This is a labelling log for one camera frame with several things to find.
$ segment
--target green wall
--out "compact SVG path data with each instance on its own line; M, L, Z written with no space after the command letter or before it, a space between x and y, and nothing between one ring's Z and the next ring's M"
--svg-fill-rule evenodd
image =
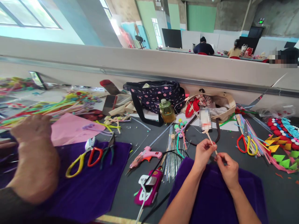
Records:
M171 29L180 30L180 14L178 4L168 4Z
M149 43L143 43L146 49L156 49L158 47L155 30L152 22L152 18L157 18L154 2L136 1L141 16L143 26L145 28L146 35Z
M187 5L188 30L214 33L216 7Z

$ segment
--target plastic bag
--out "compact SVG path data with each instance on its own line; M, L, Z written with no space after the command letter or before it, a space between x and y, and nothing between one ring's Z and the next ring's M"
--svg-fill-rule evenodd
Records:
M295 107L293 105L274 105L270 108L264 108L259 110L259 116L262 118L274 117L284 118L295 114Z

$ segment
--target sleeve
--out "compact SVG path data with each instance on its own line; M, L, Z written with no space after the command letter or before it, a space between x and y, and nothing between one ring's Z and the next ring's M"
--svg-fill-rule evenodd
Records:
M193 52L194 52L195 54L198 54L198 52L199 52L199 44L196 45L195 48L193 48Z
M214 52L214 49L212 48L212 46L210 45L210 54L212 55L212 54L214 54L215 52Z
M23 201L12 188L0 190L1 223L22 223L34 210L35 206Z

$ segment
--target plastic bottle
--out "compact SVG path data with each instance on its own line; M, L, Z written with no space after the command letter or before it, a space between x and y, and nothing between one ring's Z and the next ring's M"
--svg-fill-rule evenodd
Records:
M104 79L100 81L100 85L104 87L110 95L117 95L121 93L118 90L118 88L114 85L114 83L111 82L109 79Z
M162 115L163 121L165 123L171 123L175 120L174 109L169 101L167 101L166 99L162 99L159 107L160 114Z

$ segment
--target red stool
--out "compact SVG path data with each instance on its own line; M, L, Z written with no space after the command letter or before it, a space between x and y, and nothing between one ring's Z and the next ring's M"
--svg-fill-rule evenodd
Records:
M239 57L237 57L237 56L232 56L232 57L230 57L231 59L239 59L240 60L240 58Z

